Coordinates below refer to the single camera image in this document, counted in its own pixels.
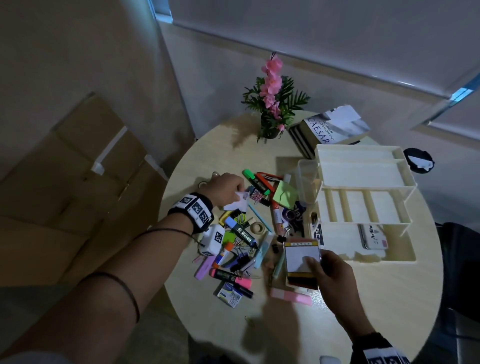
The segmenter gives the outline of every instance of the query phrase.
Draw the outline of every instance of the book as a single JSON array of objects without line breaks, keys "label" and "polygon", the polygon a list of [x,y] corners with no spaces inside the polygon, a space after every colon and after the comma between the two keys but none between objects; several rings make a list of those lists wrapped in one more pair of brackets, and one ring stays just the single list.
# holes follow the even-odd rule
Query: book
[{"label": "book", "polygon": [[302,135],[304,142],[315,149],[317,144],[356,144],[369,131],[354,108],[343,105],[303,119],[296,134]]}]

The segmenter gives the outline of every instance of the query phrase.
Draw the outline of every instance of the round table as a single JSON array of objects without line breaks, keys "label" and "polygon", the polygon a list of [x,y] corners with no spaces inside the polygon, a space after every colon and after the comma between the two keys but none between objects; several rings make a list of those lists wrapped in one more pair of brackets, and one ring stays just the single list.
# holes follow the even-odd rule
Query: round table
[{"label": "round table", "polygon": [[[296,119],[314,113],[298,112]],[[159,219],[178,199],[194,191],[213,171],[241,175],[244,169],[283,175],[304,159],[288,133],[280,139],[256,141],[259,120],[250,114],[217,126],[183,156],[163,195]],[[375,144],[370,138],[362,143]],[[271,220],[270,209],[256,205]],[[349,261],[360,297],[373,326],[413,360],[435,323],[443,284],[440,242],[432,215],[416,190],[407,202],[413,220],[409,233],[414,263],[359,263]],[[218,218],[220,211],[214,209]],[[249,209],[247,218],[253,216]],[[313,306],[270,298],[263,269],[256,270],[252,299],[243,297],[235,309],[214,295],[220,281],[193,277],[197,245],[189,244],[165,283],[180,320],[199,342],[209,342],[238,363],[318,363],[321,355],[349,363],[351,343],[315,293]]]}]

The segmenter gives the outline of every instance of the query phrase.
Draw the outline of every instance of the glue stick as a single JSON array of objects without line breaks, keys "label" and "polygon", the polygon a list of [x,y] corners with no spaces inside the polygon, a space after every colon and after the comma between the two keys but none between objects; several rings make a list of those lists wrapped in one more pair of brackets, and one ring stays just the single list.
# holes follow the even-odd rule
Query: glue stick
[{"label": "glue stick", "polygon": [[212,264],[212,267],[213,268],[220,268],[220,266],[225,262],[225,260],[228,256],[228,253],[233,249],[234,246],[235,245],[232,242],[226,243],[223,246],[222,250],[220,250],[220,252],[216,256],[215,261]]}]

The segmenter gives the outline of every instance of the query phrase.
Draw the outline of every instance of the highlighter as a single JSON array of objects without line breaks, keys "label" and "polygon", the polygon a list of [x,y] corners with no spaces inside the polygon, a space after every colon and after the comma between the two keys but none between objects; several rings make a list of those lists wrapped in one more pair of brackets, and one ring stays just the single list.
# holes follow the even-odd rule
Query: highlighter
[{"label": "highlighter", "polygon": [[224,282],[228,283],[235,283],[238,284],[246,289],[250,288],[252,286],[252,280],[248,278],[241,278],[233,273],[227,272],[225,270],[221,269],[211,269],[210,270],[210,276],[219,280],[222,280]]},{"label": "highlighter", "polygon": [[240,224],[238,224],[230,216],[225,219],[225,224],[232,229],[232,231],[240,239],[244,240],[250,247],[257,245],[257,241],[253,236],[251,236]]},{"label": "highlighter", "polygon": [[249,182],[265,196],[270,194],[270,190],[265,184],[255,176],[251,170],[243,170],[243,175],[249,180]]}]

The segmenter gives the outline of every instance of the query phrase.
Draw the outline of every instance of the wristband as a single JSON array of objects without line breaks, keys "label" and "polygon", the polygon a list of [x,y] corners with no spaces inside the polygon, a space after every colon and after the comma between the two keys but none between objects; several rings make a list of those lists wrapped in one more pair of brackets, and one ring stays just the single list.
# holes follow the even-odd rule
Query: wristband
[{"label": "wristband", "polygon": [[168,211],[168,215],[173,213],[184,214],[192,221],[193,233],[198,234],[206,231],[214,220],[212,209],[213,204],[206,196],[192,192],[174,204]]}]

